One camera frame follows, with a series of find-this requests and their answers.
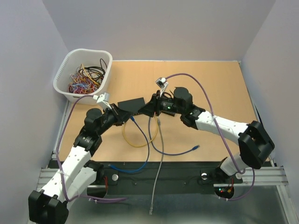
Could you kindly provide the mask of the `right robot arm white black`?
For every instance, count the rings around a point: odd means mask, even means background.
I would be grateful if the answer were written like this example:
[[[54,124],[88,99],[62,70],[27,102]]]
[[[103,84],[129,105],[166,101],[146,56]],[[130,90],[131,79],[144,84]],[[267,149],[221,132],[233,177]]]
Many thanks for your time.
[[[171,98],[157,91],[138,111],[149,117],[158,116],[161,112],[179,114],[186,126],[217,134],[223,140],[238,145],[240,152],[230,154],[215,170],[215,177],[220,182],[226,182],[232,175],[246,168],[260,169],[275,148],[260,122],[240,123],[212,115],[193,103],[193,97],[185,87],[175,88]]]

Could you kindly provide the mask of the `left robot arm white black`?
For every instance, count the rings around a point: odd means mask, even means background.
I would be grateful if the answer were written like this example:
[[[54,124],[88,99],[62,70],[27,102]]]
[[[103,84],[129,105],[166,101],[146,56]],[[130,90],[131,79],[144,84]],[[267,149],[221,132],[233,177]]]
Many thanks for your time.
[[[39,190],[28,197],[30,221],[37,224],[64,224],[74,201],[84,197],[84,191],[91,184],[103,181],[102,166],[91,157],[102,143],[102,134],[111,126],[121,126],[132,116],[115,104],[101,111],[93,108],[87,111],[84,126],[76,137],[73,147],[64,162],[58,162],[59,169]]]

